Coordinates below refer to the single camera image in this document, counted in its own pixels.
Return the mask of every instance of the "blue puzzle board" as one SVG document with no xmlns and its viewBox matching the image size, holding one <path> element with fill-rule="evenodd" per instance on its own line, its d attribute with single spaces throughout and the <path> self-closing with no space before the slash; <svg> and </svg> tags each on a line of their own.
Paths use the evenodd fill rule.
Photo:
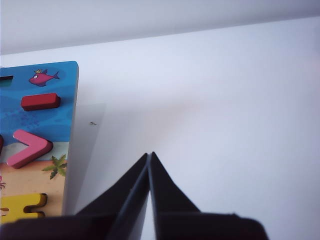
<svg viewBox="0 0 320 240">
<path fill-rule="evenodd" d="M 0 80 L 0 135 L 3 137 L 0 153 L 1 199 L 33 193 L 46 194 L 47 202 L 40 210 L 50 217 L 61 215 L 78 75 L 79 68 L 75 61 L 0 68 L 1 77 L 13 76 L 12 79 Z M 23 97 L 49 93 L 60 97 L 59 107 L 31 111 L 22 108 Z M 13 137 L 16 130 L 24 130 L 52 142 L 52 150 L 21 168 L 9 166 L 8 158 L 28 147 Z M 55 163 L 58 162 L 59 167 L 55 170 Z M 5 208 L 1 204 L 3 222 L 8 214 L 3 213 Z"/>
</svg>

